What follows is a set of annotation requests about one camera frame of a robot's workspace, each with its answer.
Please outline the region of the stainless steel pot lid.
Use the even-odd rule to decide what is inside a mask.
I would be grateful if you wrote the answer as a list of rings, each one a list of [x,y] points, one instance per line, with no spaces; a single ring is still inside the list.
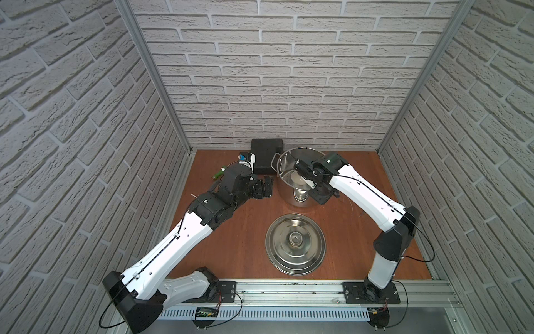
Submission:
[[[324,261],[326,240],[319,225],[302,214],[286,214],[269,227],[265,246],[268,259],[282,273],[305,276]]]

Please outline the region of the cream plastic ladle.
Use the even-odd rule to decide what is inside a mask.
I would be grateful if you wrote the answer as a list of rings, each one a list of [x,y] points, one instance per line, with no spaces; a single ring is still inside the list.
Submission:
[[[295,189],[309,191],[314,189],[314,184],[312,181],[306,180],[304,177],[300,176],[297,170],[292,170],[288,174],[288,183]]]

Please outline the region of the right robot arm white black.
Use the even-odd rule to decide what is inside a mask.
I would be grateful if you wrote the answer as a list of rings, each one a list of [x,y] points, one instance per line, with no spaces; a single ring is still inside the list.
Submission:
[[[365,180],[337,153],[318,159],[295,158],[293,169],[311,186],[309,194],[323,205],[341,193],[358,205],[381,229],[374,241],[375,257],[364,284],[378,294],[392,282],[399,263],[410,246],[419,225],[416,207],[404,207]]]

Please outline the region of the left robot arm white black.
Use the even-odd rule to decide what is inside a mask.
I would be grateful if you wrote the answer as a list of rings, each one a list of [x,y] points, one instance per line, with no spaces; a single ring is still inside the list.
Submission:
[[[206,267],[168,279],[168,274],[203,239],[250,199],[273,194],[273,177],[260,179],[250,163],[229,165],[210,189],[197,196],[181,221],[141,260],[123,272],[112,271],[102,284],[132,333],[149,328],[167,308],[193,299],[211,300],[218,278]]]

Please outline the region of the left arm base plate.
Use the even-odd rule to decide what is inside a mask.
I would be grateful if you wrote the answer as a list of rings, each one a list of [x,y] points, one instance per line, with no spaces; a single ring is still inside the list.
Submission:
[[[203,303],[234,303],[236,296],[236,281],[218,281],[211,283],[203,296],[199,298]]]

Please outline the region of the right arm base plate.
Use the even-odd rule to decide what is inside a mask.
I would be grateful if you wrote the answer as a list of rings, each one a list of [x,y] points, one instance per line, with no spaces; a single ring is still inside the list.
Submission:
[[[347,304],[393,304],[401,303],[399,292],[393,282],[379,289],[368,281],[346,281],[342,283],[343,295]]]

